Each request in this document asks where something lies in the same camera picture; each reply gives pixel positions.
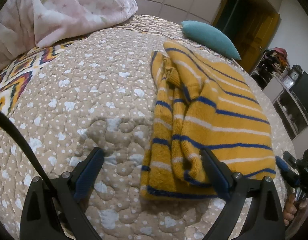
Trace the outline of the person's right hand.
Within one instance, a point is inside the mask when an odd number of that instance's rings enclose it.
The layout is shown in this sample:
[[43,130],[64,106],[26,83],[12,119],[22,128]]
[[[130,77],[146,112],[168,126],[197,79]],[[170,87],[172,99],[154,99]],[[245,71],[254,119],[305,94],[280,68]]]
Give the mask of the person's right hand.
[[286,200],[284,209],[283,209],[283,218],[285,226],[288,226],[291,221],[294,219],[294,215],[298,210],[306,209],[307,201],[302,201],[298,204],[298,207],[295,206],[295,195],[290,194]]

